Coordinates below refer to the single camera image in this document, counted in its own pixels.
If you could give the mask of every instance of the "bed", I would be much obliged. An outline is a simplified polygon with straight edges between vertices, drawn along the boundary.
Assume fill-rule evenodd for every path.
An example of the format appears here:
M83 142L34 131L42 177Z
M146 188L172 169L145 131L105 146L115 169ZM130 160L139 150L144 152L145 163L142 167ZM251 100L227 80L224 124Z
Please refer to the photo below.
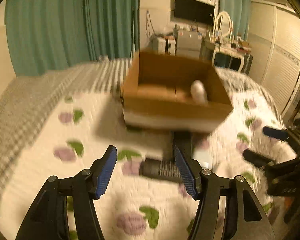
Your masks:
M109 145L119 153L134 154L120 155L106 194L94 202L105 238L187 238L198 203L187 195L184 185L138 176L145 156L162 159L169 154L171 134L126 128L118 90L130 66L127 58L81 64L41 77L18 77L4 92L0 101L0 230L8 240L15 239L50 175L60 179L75 175L90 167ZM250 147L277 162L290 160L295 153L286 143L262 134L265 125L284 127L269 93L245 74L229 69L217 72L234 110L211 135L198 135L198 146L212 155L217 175L242 174L269 214L274 200L266 194L266 179L243 159L242 151ZM70 198L68 208L75 239ZM147 212L157 219L144 219ZM219 224L223 212L221 199Z

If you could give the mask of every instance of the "cardboard box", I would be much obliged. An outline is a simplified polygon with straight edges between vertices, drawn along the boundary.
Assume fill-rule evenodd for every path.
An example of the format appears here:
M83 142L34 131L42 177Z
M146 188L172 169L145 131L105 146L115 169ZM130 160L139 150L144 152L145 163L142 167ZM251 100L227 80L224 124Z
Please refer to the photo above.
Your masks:
M192 100L190 86L200 80L207 105ZM211 62L140 51L121 86L126 124L155 129L210 133L233 107Z

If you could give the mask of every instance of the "closet door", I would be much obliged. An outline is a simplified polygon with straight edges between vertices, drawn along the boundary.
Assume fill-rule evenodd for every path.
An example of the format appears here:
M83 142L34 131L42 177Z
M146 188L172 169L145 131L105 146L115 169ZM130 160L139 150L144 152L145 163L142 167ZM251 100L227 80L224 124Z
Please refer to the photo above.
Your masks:
M300 20L277 7L274 49L264 81L279 112L287 105L300 74Z
M265 75L275 29L275 6L251 2L248 42L253 61L249 72L261 84Z

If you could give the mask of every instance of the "green curtain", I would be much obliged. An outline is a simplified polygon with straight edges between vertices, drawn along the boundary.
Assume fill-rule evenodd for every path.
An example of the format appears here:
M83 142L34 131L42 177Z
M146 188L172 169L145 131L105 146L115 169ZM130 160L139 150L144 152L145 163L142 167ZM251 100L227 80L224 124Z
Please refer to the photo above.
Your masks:
M247 40L251 0L219 0L219 11L227 11L233 21L233 34Z
M17 76L129 57L139 48L139 0L7 0L8 47Z

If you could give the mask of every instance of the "television screen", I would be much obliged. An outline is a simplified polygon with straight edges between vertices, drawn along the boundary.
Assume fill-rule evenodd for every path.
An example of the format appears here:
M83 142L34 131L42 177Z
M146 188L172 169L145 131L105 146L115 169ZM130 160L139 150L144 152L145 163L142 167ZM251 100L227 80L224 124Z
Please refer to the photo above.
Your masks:
M214 6L197 0L175 0L174 17L213 25Z

